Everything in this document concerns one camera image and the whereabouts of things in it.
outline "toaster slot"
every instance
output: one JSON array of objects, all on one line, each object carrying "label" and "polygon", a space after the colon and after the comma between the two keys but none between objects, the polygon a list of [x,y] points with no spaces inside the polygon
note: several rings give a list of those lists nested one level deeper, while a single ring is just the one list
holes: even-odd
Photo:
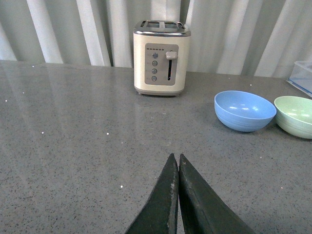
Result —
[{"label": "toaster slot", "polygon": [[179,27],[176,25],[175,22],[165,22],[165,28],[175,28],[175,29],[178,29]]},{"label": "toaster slot", "polygon": [[182,23],[178,22],[178,25],[179,25],[179,28],[181,28],[181,29],[185,29],[185,27],[183,26],[183,24],[182,24]]},{"label": "toaster slot", "polygon": [[141,27],[144,27],[146,20],[142,22]]},{"label": "toaster slot", "polygon": [[148,27],[148,28],[159,28],[159,22],[157,22],[157,21],[148,21],[146,27]]}]

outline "blue bowl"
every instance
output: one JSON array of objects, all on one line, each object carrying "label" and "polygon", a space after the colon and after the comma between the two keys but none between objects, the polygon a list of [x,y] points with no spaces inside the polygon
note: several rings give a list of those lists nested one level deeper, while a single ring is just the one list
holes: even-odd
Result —
[{"label": "blue bowl", "polygon": [[275,106],[255,94],[224,91],[214,97],[218,119],[229,128],[253,132],[265,127],[276,115]]}]

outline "white curtain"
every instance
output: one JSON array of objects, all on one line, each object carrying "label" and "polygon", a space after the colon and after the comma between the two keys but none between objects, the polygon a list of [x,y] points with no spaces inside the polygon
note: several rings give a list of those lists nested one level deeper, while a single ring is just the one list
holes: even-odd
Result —
[{"label": "white curtain", "polygon": [[311,0],[0,0],[0,59],[133,67],[146,19],[190,28],[188,71],[287,78],[312,61]]}]

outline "toaster lever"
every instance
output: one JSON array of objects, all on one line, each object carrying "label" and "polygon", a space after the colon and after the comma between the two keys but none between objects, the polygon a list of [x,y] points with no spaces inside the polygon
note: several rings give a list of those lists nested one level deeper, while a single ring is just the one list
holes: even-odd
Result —
[{"label": "toaster lever", "polygon": [[175,59],[177,59],[177,52],[175,52],[175,51],[168,51],[168,52],[166,52],[166,59],[167,60],[175,60]]}]

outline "toaster control panel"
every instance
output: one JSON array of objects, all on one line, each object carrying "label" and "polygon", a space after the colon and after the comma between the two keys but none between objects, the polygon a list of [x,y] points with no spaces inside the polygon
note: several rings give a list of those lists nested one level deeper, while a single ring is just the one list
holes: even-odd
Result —
[{"label": "toaster control panel", "polygon": [[179,46],[175,44],[145,44],[145,83],[174,85]]}]

